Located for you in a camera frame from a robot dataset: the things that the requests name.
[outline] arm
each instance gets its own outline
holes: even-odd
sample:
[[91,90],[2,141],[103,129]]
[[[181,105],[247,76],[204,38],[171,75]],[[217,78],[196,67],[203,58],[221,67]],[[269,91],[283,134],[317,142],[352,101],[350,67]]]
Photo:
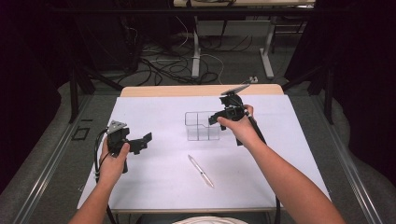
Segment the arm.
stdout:
[[103,222],[111,190],[113,190],[122,174],[124,161],[126,160],[128,152],[129,144],[125,143],[117,158],[110,155],[106,157],[108,148],[107,138],[105,139],[101,155],[101,161],[103,161],[103,163],[100,167],[99,182],[69,223],[85,224]]
[[[246,105],[246,109],[253,114],[252,106]],[[230,128],[244,144],[297,223],[345,223],[332,202],[308,177],[264,144],[247,117],[238,121],[218,118],[218,122]]]

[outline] pen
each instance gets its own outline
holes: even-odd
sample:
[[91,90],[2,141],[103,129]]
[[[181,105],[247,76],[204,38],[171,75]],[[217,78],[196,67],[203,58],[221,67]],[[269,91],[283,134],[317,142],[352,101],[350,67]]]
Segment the pen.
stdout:
[[213,185],[212,181],[210,181],[209,177],[207,177],[207,175],[205,174],[205,172],[202,170],[202,168],[198,165],[198,163],[195,161],[195,159],[189,155],[189,159],[192,162],[192,165],[195,166],[195,168],[197,168],[197,170],[199,171],[199,173],[201,174],[201,177],[204,179],[204,181],[206,182],[206,184],[211,187],[214,188],[215,186]]

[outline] table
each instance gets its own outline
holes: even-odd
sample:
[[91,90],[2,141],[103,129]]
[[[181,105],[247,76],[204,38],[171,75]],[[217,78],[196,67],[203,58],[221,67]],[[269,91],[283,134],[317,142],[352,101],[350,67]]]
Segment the table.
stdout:
[[[122,91],[109,121],[115,119],[129,124],[129,139],[140,138],[148,132],[152,132],[153,139],[140,155],[129,155],[129,172],[121,176],[110,197],[113,212],[275,209],[275,194],[248,151],[236,145],[230,130],[220,132],[219,141],[187,140],[185,112],[222,110],[219,94],[234,87],[237,86],[130,87]],[[238,94],[244,103],[255,106],[255,119],[260,127],[265,127],[262,132],[267,143],[329,197],[289,97],[280,86],[251,85]],[[213,189],[191,165],[188,155],[192,155],[212,179]],[[78,208],[94,186],[91,174]]]
[[[175,7],[185,7],[187,0],[174,0]],[[233,7],[282,7],[282,6],[305,6],[312,5],[315,0],[236,0]],[[226,7],[224,3],[205,3],[191,0],[192,7]],[[274,78],[274,72],[268,58],[269,48],[276,27],[276,17],[269,21],[228,21],[227,28],[222,34],[222,21],[198,21],[195,17],[196,31],[194,31],[194,56],[192,61],[191,76],[199,76],[199,63],[201,49],[199,47],[199,35],[255,35],[265,36],[264,48],[260,49],[262,64],[267,78]]]

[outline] forearm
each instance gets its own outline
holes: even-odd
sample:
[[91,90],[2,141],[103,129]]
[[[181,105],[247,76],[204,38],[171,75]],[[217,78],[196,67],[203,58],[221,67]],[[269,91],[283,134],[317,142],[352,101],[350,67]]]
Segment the forearm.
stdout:
[[255,139],[247,149],[297,223],[343,223],[344,220],[321,190],[304,174]]
[[106,214],[112,188],[107,185],[95,186],[85,203],[69,223],[102,223]]

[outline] person's left arm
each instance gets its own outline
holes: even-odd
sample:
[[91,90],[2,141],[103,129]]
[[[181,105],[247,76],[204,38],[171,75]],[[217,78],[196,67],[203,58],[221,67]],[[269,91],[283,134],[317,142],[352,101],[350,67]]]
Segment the person's left arm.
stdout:
[[117,158],[107,156],[107,139],[103,143],[99,182],[79,208],[69,223],[102,223],[106,214],[108,200],[122,174],[124,162],[129,152],[129,144],[122,146]]

